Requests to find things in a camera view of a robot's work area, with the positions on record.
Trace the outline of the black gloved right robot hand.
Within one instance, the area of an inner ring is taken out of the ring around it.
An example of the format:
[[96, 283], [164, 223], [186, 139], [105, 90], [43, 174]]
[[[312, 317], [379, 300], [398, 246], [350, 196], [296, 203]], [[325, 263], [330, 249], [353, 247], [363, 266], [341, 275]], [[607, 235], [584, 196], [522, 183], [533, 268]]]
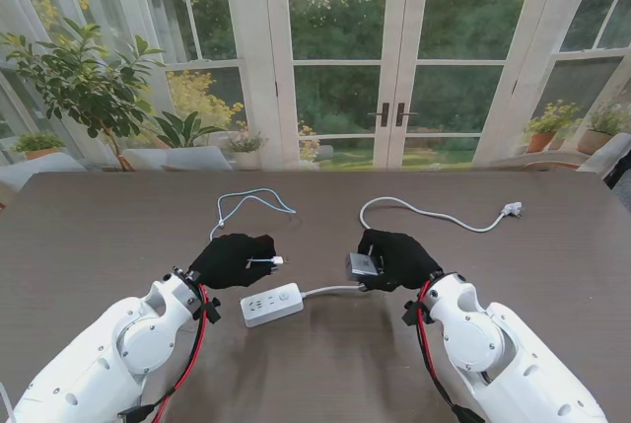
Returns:
[[379, 274], [360, 280], [369, 290], [392, 292], [399, 286], [420, 290], [444, 274], [436, 260], [406, 234], [368, 229], [358, 244], [358, 252], [377, 262]]

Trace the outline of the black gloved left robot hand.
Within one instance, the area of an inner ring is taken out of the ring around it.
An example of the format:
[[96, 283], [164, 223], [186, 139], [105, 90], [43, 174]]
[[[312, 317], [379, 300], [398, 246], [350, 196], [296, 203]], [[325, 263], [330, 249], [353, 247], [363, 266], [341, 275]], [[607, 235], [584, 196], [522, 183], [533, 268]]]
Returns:
[[248, 287], [272, 273], [275, 255], [274, 240], [268, 235], [229, 234], [212, 240], [188, 271], [210, 289]]

